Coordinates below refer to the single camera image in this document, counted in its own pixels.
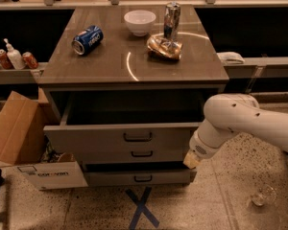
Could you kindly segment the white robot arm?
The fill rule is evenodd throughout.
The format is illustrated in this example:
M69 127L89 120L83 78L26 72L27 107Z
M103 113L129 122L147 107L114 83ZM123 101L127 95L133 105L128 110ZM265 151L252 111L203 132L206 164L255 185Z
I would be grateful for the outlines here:
M288 114L268 111L246 94L218 94L204 104L204 120L189 141L183 164L195 169L238 133L249 133L288 152Z

